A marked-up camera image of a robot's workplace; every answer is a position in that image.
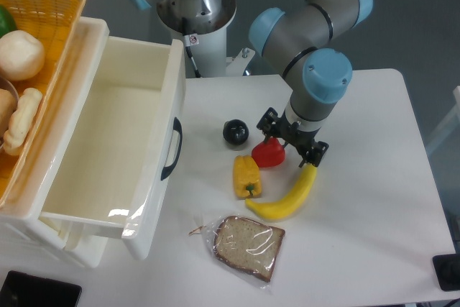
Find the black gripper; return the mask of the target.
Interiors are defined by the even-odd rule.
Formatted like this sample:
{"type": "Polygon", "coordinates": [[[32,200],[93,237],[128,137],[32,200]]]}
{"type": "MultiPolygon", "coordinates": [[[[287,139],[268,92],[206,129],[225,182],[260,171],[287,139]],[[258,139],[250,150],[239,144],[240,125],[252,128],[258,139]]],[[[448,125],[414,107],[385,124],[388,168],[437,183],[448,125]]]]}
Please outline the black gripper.
{"type": "Polygon", "coordinates": [[[264,144],[267,144],[271,138],[279,137],[295,147],[302,157],[300,168],[305,164],[311,164],[317,168],[329,148],[328,143],[315,141],[319,129],[303,131],[297,122],[290,124],[284,114],[279,118],[278,113],[272,107],[266,110],[257,123],[257,128],[264,135],[264,144]]]}

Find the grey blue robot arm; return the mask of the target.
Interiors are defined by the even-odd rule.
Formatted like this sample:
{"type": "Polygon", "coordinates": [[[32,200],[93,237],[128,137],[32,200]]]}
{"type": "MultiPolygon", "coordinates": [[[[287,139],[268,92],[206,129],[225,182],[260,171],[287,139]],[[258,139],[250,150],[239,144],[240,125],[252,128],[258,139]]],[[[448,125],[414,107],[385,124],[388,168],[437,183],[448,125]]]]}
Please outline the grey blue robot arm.
{"type": "MultiPolygon", "coordinates": [[[[196,78],[229,71],[226,29],[236,13],[235,0],[132,0],[154,9],[173,39],[185,47],[185,63],[196,78]]],[[[262,12],[249,28],[249,41],[291,87],[285,110],[269,109],[258,123],[266,138],[292,145],[303,163],[318,166],[328,145],[315,137],[346,93],[352,66],[328,47],[371,13],[373,0],[305,0],[292,16],[281,9],[262,12]]]]}

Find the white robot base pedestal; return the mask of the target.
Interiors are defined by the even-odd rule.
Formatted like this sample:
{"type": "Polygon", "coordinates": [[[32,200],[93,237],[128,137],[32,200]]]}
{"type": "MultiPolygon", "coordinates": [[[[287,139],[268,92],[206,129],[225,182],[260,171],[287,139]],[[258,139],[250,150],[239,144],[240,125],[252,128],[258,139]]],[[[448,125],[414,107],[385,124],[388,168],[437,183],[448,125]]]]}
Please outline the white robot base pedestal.
{"type": "Polygon", "coordinates": [[[248,75],[255,51],[243,47],[227,55],[227,27],[236,14],[235,0],[164,0],[157,14],[174,40],[184,44],[186,76],[248,75]]]}

